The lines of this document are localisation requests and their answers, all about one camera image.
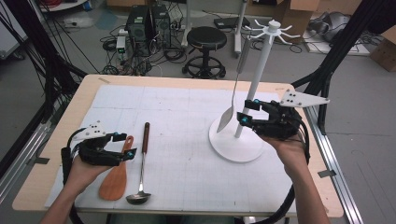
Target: wooden spatula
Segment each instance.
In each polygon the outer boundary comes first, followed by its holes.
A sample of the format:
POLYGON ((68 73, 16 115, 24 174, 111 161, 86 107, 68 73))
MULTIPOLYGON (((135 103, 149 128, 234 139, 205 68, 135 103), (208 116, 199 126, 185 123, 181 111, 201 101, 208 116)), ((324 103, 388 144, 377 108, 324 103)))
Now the wooden spatula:
MULTIPOLYGON (((129 135, 125 139, 122 152, 131 149, 134 138, 129 135)), ((125 162, 120 163, 119 166, 113 167, 108 173, 102 185, 99 188, 99 196, 104 200, 116 201, 120 199, 126 187, 126 166, 125 162)))

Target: ladle handle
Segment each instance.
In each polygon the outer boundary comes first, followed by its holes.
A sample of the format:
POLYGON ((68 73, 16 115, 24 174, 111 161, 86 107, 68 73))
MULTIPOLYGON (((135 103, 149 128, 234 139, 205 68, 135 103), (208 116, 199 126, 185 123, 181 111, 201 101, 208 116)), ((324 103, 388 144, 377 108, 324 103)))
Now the ladle handle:
POLYGON ((248 57, 248 51, 250 50, 250 44, 251 44, 251 38, 247 36, 247 38, 245 39, 244 47, 242 49, 241 58, 239 59, 238 67, 236 68, 237 74, 241 74, 242 70, 245 67, 245 63, 248 57))
POLYGON ((142 147, 142 153, 147 153, 148 152, 148 144, 149 144, 149 123, 145 123, 145 132, 143 135, 143 147, 142 147))

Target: stool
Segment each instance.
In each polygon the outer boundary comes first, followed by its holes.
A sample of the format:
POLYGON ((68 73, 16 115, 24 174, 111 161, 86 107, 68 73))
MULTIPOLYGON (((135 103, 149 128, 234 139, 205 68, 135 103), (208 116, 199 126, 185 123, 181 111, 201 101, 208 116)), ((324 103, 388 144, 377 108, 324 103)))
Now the stool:
POLYGON ((225 67, 219 60, 209 56, 210 50, 221 49, 227 43, 227 36, 222 31, 207 26, 197 27, 189 31, 187 42, 193 47, 190 53, 198 49, 203 53, 203 56, 190 59, 181 70, 183 74, 189 73, 192 77, 206 79, 225 76, 225 67), (201 64, 194 63, 201 58, 201 64), (209 65, 210 60, 215 61, 215 64, 209 65))

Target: stand base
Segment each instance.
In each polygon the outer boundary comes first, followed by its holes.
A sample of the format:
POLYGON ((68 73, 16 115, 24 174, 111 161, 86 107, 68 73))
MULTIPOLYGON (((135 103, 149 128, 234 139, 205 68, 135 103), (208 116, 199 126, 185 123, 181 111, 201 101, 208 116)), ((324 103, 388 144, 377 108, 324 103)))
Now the stand base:
POLYGON ((235 115, 230 123, 217 133, 220 119, 221 116, 210 126, 209 140, 221 157, 236 162, 254 161, 260 157, 264 152, 265 142, 257 134, 250 129, 244 129, 241 136, 236 138, 234 135, 239 122, 235 115))

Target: human hand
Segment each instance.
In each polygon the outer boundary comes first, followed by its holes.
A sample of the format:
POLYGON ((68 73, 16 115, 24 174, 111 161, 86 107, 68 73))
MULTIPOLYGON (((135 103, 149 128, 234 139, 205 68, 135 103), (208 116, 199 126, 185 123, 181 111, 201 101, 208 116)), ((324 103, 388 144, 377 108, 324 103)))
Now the human hand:
POLYGON ((291 179, 309 172, 306 164, 304 145, 296 134, 287 140, 279 140, 259 135, 259 137, 275 148, 277 156, 285 165, 285 171, 291 179))
POLYGON ((90 165, 82 161, 81 157, 77 155, 73 160, 72 169, 64 187, 77 196, 87 188, 99 174, 110 168, 110 166, 90 165))

